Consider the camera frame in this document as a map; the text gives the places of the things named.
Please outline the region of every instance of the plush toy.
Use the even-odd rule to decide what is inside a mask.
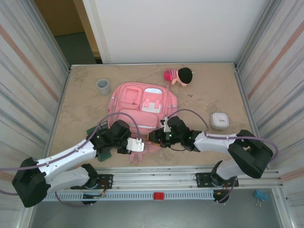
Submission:
[[[179,70],[168,69],[163,74],[166,81],[174,85],[176,82],[181,83],[182,86],[188,85],[192,81],[192,71],[185,67]]]

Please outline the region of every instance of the cable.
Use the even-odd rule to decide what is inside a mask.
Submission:
[[[222,199],[218,200],[217,203],[220,203],[221,201],[223,201],[224,199],[226,199],[226,198],[230,195],[230,193],[232,192],[232,190],[233,190],[233,188],[234,188],[236,182],[237,182],[237,177],[235,177],[235,179],[234,179],[234,181],[233,181],[233,184],[232,184],[232,186],[231,186],[231,189],[229,190],[229,192],[227,193],[227,195],[224,196]]]
[[[203,117],[200,116],[200,114],[198,114],[197,112],[187,109],[187,108],[182,108],[179,109],[177,111],[175,111],[174,113],[172,113],[171,115],[168,116],[168,118],[171,118],[174,114],[180,112],[180,111],[188,111],[188,112],[192,112],[195,115],[197,115],[205,124],[206,126],[206,130],[204,131],[204,134],[207,138],[209,139],[218,139],[218,140],[228,140],[228,139],[251,139],[251,140],[258,140],[258,141],[262,141],[262,142],[266,142],[271,144],[274,148],[275,148],[275,155],[270,159],[270,161],[273,161],[274,159],[277,158],[277,156],[279,155],[279,148],[277,145],[275,145],[272,141],[268,140],[268,139],[263,139],[263,138],[259,138],[259,137],[250,137],[250,136],[231,136],[231,137],[216,137],[216,136],[210,136],[207,135],[207,131],[209,130],[208,124],[207,122],[203,119]]]
[[[0,193],[4,194],[4,195],[9,195],[9,196],[17,196],[18,193],[12,193],[12,192],[7,192],[7,191],[3,191],[0,189]]]
[[[220,191],[223,191],[223,189],[226,187],[226,184],[227,184],[227,182],[225,182],[223,188]]]
[[[70,203],[67,203],[67,202],[64,202],[62,201],[59,196],[57,195],[57,192],[55,191],[55,197],[56,199],[63,205],[67,206],[67,207],[71,207],[71,208],[85,208],[85,207],[88,207],[88,206],[91,206],[92,204],[82,204],[82,205],[74,205],[74,204],[70,204]]]
[[[59,158],[56,158],[52,161],[50,161],[49,163],[43,163],[43,164],[39,164],[39,165],[33,165],[33,166],[28,166],[28,167],[17,167],[17,168],[0,168],[0,171],[18,171],[18,170],[31,170],[31,169],[35,169],[35,168],[39,168],[39,167],[42,167],[42,166],[46,166],[46,165],[49,165],[49,164],[52,164],[54,162],[57,162],[61,159],[64,159],[68,156],[70,156],[71,154],[75,153],[77,150],[79,150],[80,148],[82,148],[84,145],[86,145],[90,140],[91,138],[93,137],[93,135],[97,132],[97,129],[98,129],[98,126],[108,117],[112,116],[112,115],[118,115],[118,114],[122,114],[122,115],[126,115],[128,116],[134,123],[135,127],[136,127],[136,130],[137,130],[137,135],[138,135],[138,139],[140,139],[140,133],[139,133],[139,128],[135,122],[135,120],[129,115],[129,114],[126,114],[126,113],[121,113],[121,112],[118,112],[118,113],[112,113],[112,114],[109,114],[109,115],[106,115],[104,118],[102,118],[96,128],[94,129],[93,133],[88,137],[88,139],[83,143],[81,144],[80,146],[77,147],[77,149],[74,149],[72,150],[71,152],[59,157]]]
[[[170,147],[171,148],[171,150],[173,150],[173,151],[185,151],[186,149],[183,149],[183,150],[176,150],[176,149],[173,149],[172,147]]]
[[[98,184],[104,189],[103,192],[105,193],[105,190],[108,189],[108,183],[105,180],[98,180]]]

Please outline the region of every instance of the blue object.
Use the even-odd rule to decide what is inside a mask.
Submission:
[[[255,197],[260,199],[261,201],[264,201],[264,202],[269,200],[268,194],[264,193],[262,191],[259,191],[259,190],[256,190]]]

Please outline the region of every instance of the red clip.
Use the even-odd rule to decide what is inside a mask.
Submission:
[[[155,192],[153,199],[154,200],[164,200],[165,199],[165,193],[163,193],[163,192]]]

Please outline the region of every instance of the corrugated metal wall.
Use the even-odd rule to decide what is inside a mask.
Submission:
[[[69,72],[31,1],[0,2],[0,167],[44,157]],[[14,192],[14,172],[0,172],[0,188]],[[0,194],[0,227],[14,227],[23,210]]]
[[[278,168],[299,227],[304,227],[304,1],[282,0],[240,67],[262,137],[281,153]]]

